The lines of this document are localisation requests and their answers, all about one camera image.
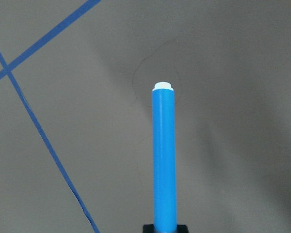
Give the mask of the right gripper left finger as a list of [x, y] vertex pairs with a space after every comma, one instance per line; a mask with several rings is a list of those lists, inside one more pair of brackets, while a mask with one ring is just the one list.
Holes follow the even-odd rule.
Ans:
[[154, 226], [143, 226], [142, 233], [155, 233]]

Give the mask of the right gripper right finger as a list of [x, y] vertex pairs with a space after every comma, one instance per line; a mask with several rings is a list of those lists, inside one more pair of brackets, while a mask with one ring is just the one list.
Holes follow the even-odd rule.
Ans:
[[176, 233], [189, 233], [187, 226], [177, 226]]

